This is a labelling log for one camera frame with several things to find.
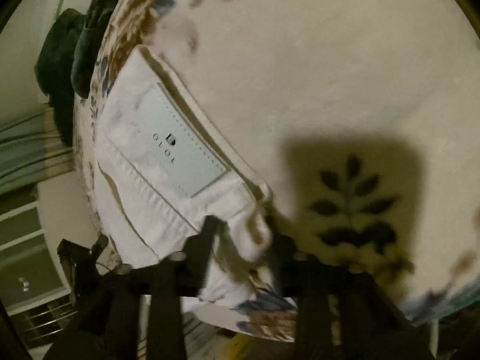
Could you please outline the folded dark green garment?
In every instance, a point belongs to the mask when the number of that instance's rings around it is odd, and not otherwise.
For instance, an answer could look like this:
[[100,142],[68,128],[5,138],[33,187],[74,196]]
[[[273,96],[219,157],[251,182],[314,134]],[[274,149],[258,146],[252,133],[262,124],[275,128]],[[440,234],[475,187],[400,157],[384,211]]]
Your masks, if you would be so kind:
[[53,23],[35,65],[38,86],[54,109],[62,142],[72,146],[75,96],[86,99],[97,55],[119,0],[91,0],[86,14],[68,8]]

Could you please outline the white pants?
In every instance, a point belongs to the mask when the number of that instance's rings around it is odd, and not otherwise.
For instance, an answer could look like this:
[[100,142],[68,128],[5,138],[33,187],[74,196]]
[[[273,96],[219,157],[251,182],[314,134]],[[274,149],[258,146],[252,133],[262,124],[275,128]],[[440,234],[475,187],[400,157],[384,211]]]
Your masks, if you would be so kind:
[[120,257],[147,267],[180,250],[207,216],[224,222],[201,301],[251,300],[251,272],[272,242],[271,191],[211,124],[176,75],[137,46],[97,118],[97,206]]

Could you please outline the floral bed sheet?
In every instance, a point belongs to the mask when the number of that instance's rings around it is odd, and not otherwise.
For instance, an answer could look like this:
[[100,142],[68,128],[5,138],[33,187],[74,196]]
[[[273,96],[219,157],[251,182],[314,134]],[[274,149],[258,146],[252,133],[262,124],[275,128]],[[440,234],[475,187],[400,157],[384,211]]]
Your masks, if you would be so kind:
[[[135,47],[265,181],[265,221],[299,250],[370,274],[415,324],[479,300],[479,37],[459,2],[119,0],[74,139],[95,228],[119,257],[98,208],[95,128]],[[250,277],[251,300],[184,309],[292,341],[272,242]]]

